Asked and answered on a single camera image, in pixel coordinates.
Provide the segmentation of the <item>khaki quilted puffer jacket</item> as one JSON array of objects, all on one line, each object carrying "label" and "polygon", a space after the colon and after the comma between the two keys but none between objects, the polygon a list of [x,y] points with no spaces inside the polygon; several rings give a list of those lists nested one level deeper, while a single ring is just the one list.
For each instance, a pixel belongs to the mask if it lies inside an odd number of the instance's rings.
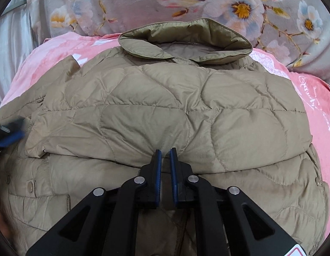
[{"label": "khaki quilted puffer jacket", "polygon": [[144,25],[80,65],[73,56],[0,108],[26,135],[0,155],[0,211],[25,255],[91,190],[118,188],[153,153],[238,186],[313,255],[330,194],[292,82],[211,19]]}]

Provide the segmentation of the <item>silver grey satin curtain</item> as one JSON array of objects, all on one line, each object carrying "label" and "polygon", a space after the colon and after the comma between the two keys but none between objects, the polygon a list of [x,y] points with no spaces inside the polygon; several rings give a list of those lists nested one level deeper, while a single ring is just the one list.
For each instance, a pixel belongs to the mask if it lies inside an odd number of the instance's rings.
[{"label": "silver grey satin curtain", "polygon": [[[21,0],[10,0],[8,5]],[[44,0],[27,0],[26,5],[0,16],[0,105],[8,94],[19,66],[40,45],[48,29]]]}]

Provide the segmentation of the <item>grey curtain tieback band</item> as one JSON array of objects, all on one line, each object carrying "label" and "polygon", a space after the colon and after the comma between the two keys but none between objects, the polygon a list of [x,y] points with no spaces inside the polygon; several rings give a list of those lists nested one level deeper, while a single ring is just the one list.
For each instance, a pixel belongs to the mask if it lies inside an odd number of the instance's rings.
[{"label": "grey curtain tieback band", "polygon": [[6,15],[7,13],[17,9],[18,7],[26,5],[26,3],[27,3],[27,0],[21,0],[21,1],[18,1],[16,3],[13,3],[13,4],[9,5],[8,7],[5,8],[5,10],[1,14],[1,16]]}]

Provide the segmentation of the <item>pink white patterned blanket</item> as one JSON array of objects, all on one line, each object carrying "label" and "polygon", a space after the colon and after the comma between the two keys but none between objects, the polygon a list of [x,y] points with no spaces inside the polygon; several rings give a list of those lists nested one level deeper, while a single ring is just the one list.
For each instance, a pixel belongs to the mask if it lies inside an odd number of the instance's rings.
[{"label": "pink white patterned blanket", "polygon": [[[118,37],[117,33],[81,36],[68,32],[46,39],[35,49],[22,49],[20,65],[1,104],[5,105],[20,96],[65,57],[71,55],[79,65],[84,65],[100,52],[117,47]],[[323,180],[330,190],[330,86],[313,75],[289,72],[271,53],[254,49],[250,56],[261,63],[268,72],[292,82],[305,106],[313,145],[320,158]],[[330,234],[330,214],[326,233]]]}]

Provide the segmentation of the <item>grey floral bed sheet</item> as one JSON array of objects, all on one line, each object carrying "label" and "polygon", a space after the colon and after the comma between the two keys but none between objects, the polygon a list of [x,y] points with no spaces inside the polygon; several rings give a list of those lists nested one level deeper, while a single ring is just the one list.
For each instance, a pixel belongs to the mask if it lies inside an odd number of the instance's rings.
[{"label": "grey floral bed sheet", "polygon": [[330,85],[330,13],[321,0],[27,0],[43,42],[66,32],[103,36],[160,21],[207,17],[294,72]]}]

